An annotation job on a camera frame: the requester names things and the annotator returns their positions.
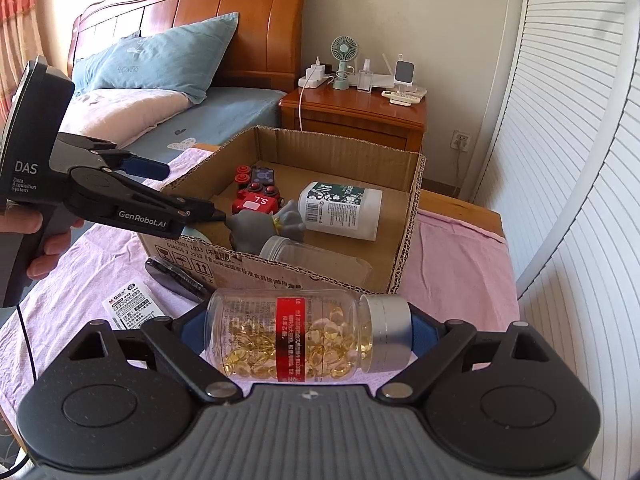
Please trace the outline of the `white staples box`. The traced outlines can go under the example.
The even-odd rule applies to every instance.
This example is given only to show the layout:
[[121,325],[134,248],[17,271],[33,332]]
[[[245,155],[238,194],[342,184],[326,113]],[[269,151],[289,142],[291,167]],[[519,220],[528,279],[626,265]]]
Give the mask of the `white staples box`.
[[136,330],[146,321],[165,315],[149,287],[137,280],[112,292],[102,304],[118,330]]

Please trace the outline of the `mint green round case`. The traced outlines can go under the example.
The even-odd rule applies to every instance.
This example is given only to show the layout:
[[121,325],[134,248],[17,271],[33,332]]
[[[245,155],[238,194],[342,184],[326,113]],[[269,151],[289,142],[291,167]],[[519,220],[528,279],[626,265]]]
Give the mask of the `mint green round case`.
[[204,240],[204,242],[209,243],[209,238],[193,226],[185,226],[182,230],[182,235],[197,238],[198,240]]

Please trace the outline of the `wooden nightstand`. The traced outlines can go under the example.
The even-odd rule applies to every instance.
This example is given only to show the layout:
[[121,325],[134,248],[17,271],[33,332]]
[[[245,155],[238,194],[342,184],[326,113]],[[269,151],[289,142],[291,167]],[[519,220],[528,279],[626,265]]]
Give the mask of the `wooden nightstand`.
[[315,89],[296,89],[279,102],[285,129],[344,136],[420,152],[427,123],[427,105],[390,104],[379,91],[354,88],[334,90],[330,84]]

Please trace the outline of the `red toy train block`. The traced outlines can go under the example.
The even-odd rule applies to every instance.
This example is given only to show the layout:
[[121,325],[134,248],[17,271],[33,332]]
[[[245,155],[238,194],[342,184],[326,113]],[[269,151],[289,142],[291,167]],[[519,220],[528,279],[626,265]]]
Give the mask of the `red toy train block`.
[[253,182],[236,193],[236,200],[231,206],[232,214],[241,210],[275,214],[284,205],[279,189],[274,185],[262,185]]

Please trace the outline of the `blue floral bedsheet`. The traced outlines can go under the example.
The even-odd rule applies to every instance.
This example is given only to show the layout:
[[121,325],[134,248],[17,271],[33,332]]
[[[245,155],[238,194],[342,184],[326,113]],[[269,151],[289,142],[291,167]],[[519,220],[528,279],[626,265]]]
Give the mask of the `blue floral bedsheet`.
[[201,104],[162,122],[128,146],[138,156],[171,162],[196,144],[221,145],[253,126],[280,126],[279,102],[271,89],[214,87]]

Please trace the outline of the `brown cardboard box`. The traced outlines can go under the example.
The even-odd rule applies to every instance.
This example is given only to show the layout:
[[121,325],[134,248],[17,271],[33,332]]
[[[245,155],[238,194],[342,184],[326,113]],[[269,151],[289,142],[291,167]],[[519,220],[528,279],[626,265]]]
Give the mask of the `brown cardboard box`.
[[161,191],[209,200],[228,214],[241,166],[269,168],[306,224],[306,244],[348,260],[319,273],[237,252],[223,223],[194,224],[178,240],[141,235],[149,256],[221,287],[344,288],[394,294],[404,272],[425,166],[422,154],[325,133],[252,127],[215,151],[175,159]]

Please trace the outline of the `black red toy train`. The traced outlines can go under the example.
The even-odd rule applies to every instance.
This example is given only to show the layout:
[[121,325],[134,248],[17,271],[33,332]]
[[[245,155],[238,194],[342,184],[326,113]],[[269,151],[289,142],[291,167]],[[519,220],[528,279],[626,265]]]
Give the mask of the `black red toy train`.
[[239,188],[268,188],[274,186],[274,171],[268,167],[240,165],[235,168],[234,182]]

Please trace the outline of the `wooden headboard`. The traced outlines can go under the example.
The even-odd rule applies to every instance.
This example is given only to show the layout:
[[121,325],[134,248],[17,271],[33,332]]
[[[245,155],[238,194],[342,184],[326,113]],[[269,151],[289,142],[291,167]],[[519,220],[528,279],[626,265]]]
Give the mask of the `wooden headboard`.
[[152,36],[235,12],[239,25],[215,84],[289,92],[302,71],[303,7],[304,0],[102,0],[74,21],[67,64],[73,66],[133,32]]

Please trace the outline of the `pink table cloth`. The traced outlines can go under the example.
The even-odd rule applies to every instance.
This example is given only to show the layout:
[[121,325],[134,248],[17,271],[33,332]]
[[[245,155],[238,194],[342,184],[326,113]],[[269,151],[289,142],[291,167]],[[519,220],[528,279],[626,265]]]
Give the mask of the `pink table cloth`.
[[[104,302],[131,281],[145,285],[170,316],[192,302],[154,282],[133,232],[94,226],[35,284],[1,327],[1,411],[14,419],[32,378],[41,374],[89,321],[107,318]],[[421,210],[402,274],[400,296],[440,322],[460,318],[481,332],[503,332],[518,319],[506,241],[458,219]]]

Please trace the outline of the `blue pillow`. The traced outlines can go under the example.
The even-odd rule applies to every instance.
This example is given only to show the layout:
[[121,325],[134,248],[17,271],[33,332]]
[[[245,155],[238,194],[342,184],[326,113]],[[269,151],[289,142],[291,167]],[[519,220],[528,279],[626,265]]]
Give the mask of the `blue pillow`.
[[79,94],[99,89],[170,90],[200,104],[239,21],[240,14],[232,12],[153,36],[120,40],[76,62],[75,89]]

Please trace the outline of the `clear plastic jar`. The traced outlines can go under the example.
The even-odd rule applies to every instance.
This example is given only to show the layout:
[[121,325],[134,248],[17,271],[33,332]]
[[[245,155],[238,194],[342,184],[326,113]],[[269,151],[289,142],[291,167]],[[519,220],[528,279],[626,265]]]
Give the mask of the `clear plastic jar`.
[[297,266],[314,274],[364,287],[372,271],[367,261],[357,257],[331,252],[308,244],[273,235],[262,246],[259,257]]

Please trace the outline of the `medical cotton swab jar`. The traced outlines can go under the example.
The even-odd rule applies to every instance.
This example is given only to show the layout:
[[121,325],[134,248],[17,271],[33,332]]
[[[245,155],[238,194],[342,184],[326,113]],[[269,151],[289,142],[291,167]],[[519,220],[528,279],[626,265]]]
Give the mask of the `medical cotton swab jar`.
[[298,211],[309,231],[374,242],[382,198],[375,188],[314,181],[300,192]]

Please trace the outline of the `capsule bottle silver cap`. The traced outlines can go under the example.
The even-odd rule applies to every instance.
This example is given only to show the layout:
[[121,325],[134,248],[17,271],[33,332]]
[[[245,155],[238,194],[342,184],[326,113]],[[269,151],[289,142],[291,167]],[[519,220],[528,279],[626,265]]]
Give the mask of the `capsule bottle silver cap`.
[[206,356],[231,379],[344,382],[401,370],[411,346],[410,307],[398,296],[219,289],[207,306]]

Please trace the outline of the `white wall socket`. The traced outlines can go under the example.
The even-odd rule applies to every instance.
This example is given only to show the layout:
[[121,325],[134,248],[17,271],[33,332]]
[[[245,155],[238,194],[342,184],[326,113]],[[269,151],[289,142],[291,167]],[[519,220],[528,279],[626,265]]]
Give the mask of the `white wall socket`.
[[471,136],[459,130],[454,130],[451,137],[450,148],[458,152],[466,153],[469,151]]

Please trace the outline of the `grey shark toy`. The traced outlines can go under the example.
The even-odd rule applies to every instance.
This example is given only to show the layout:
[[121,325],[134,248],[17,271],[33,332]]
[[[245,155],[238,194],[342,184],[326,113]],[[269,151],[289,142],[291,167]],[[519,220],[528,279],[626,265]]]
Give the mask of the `grey shark toy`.
[[275,214],[241,210],[226,219],[230,231],[230,243],[237,252],[258,255],[273,236],[280,236],[301,243],[306,226],[297,204],[289,200]]

